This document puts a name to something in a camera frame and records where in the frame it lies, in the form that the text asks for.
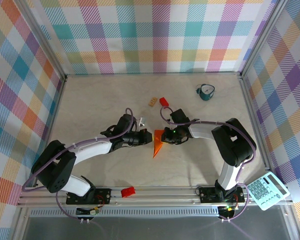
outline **checkered backdrop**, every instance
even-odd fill
[[[69,74],[238,71],[275,1],[27,0]]]
[[[290,0],[247,74],[267,148],[300,219],[300,0]]]
[[[12,0],[0,0],[0,240],[42,152],[61,81]]]

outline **wooden block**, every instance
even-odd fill
[[[156,98],[156,97],[151,98],[151,100],[150,100],[150,102],[148,103],[148,105],[149,105],[150,107],[153,107],[153,106],[156,104],[157,100],[158,100],[158,98]]]

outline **white floor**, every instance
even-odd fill
[[[215,86],[216,92],[209,101],[196,94],[196,85],[203,83]],[[164,129],[167,125],[160,117],[159,101],[154,107],[148,106],[152,97],[165,97],[173,110],[183,109],[190,119],[224,122],[237,118],[254,138],[236,75],[145,74],[70,77],[51,140],[68,145],[93,138],[116,124],[127,107],[135,117],[146,117],[150,132]],[[213,185],[224,163],[216,143],[208,139],[190,139],[182,145],[164,144],[155,158],[153,153],[153,142],[121,148],[79,163],[72,174],[83,175],[96,186]],[[240,182],[250,183],[264,172],[257,152],[256,160],[244,169]]]

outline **calculator display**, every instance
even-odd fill
[[[279,189],[279,191],[282,193],[282,195],[285,195],[287,192],[283,189],[283,187],[275,180],[275,178],[272,175],[267,176],[271,182]]]

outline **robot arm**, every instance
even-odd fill
[[[215,140],[224,160],[221,174],[215,181],[215,194],[222,201],[236,190],[236,178],[241,165],[245,160],[253,156],[251,146],[242,135],[228,126],[222,125],[216,127],[215,125],[196,124],[194,123],[196,119],[190,121],[181,109],[174,111],[170,116],[176,124],[192,124],[178,125],[174,129],[166,127],[161,136],[162,142],[179,145],[188,141],[190,138]],[[255,142],[236,118],[231,118],[226,123],[239,129],[256,148]]]
[[[133,124],[130,129],[120,137],[117,135],[123,133],[129,128],[132,120],[130,114],[124,114],[117,125],[110,126],[96,137],[96,141],[86,145],[75,147],[73,150],[65,151],[57,160],[52,162],[41,173],[37,175],[39,181],[49,190],[50,193],[65,191],[80,197],[85,202],[91,202],[94,197],[95,186],[85,177],[84,180],[71,175],[74,165],[92,158],[97,155],[108,154],[120,149],[124,145],[136,147],[152,142],[152,134],[146,128],[139,129],[140,121],[133,118]],[[60,151],[65,150],[65,145],[54,140],[49,143],[38,160],[31,169],[31,173],[35,173],[51,158]]]

